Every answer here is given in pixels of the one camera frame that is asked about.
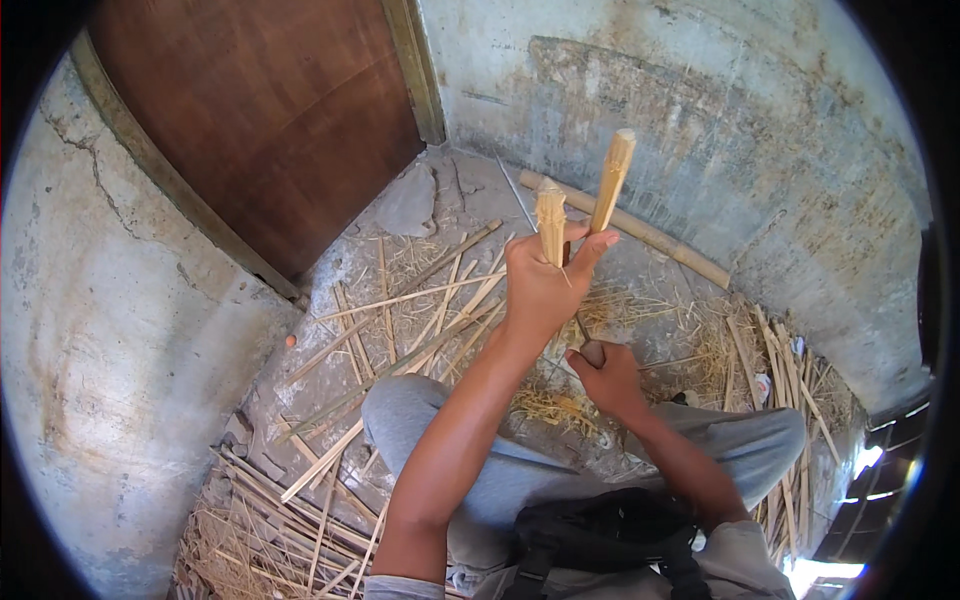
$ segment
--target person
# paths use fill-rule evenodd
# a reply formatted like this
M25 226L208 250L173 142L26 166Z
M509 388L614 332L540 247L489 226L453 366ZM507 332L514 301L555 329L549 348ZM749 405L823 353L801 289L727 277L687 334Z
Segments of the person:
M594 266L619 239L614 230L588 235L586 223L568 223L564 237L586 238L564 268L566 276L546 261L537 235L507 245L506 315L452 391L404 375L381 379L368 393L362 408L367 437L398 477L367 600L442 600L445 581L476 600L498 598L516 571L507 562L521 509L624 487L496 435L520 381L554 332L573 318ZM620 420L642 444L640 458L658 468L629 485L665 486L692 505L707 535L693 556L709 593L793 598L748 509L800 455L800 414L723 413L672 402L650 407L630 349L604 343L604 351L600 369L574 350L565 358L589 399ZM671 586L649 566L612 574L553 568L542 591L549 600L643 600L669 598Z

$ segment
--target black bag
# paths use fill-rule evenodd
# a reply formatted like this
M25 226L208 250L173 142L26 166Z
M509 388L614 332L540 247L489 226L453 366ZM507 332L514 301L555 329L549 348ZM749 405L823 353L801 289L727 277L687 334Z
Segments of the black bag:
M690 550L693 515L669 495L626 488L531 506L516 516L514 533L516 575L502 600L541 600L554 566L618 573L649 564L673 586L672 600L710 598Z

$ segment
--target gray sweatpants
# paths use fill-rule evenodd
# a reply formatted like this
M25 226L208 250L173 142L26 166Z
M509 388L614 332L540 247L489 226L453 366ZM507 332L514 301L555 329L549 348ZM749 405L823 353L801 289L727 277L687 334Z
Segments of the gray sweatpants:
M371 388L362 408L367 438L394 475L449 394L446 386L421 375L385 377ZM666 402L652 410L723 467L748 509L773 489L804 448L804 419L793 409L724 413ZM630 449L650 462L639 444ZM450 521L447 548L454 566L447 577L469 593L502 567L516 514L526 506L663 485L658 474L605 484L497 436L480 476Z

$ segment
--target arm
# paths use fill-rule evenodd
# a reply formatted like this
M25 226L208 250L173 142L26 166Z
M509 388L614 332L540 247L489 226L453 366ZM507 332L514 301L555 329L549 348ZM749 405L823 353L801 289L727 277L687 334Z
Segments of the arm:
M708 532L720 523L748 520L743 499L730 476L690 440L650 412L640 390L630 349L603 342L607 362L594 369L579 352L568 350L567 363L580 375L590 400L613 414L643 444L673 493L690 500Z
M587 225L568 224L565 238L587 233ZM444 582L446 527L454 510L479 476L520 380L554 332L573 317L593 266L617 239L615 231L591 235L566 267L566 277L543 257L538 236L507 245L506 317L397 478L372 574Z

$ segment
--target hand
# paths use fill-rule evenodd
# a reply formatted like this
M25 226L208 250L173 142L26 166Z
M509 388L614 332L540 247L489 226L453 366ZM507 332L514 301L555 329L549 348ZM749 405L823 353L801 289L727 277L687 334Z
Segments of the hand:
M640 390L640 374L629 346L600 342L607 362L595 369L583 355L569 349L566 363L577 372L587 396L601 412L625 420L628 415L645 415L649 410Z
M539 346L539 352L573 318L590 286L594 265L620 239L611 229L588 233L586 223L566 224L565 241L587 239L563 272L547 262L539 234L507 244L507 315L502 326L508 338Z

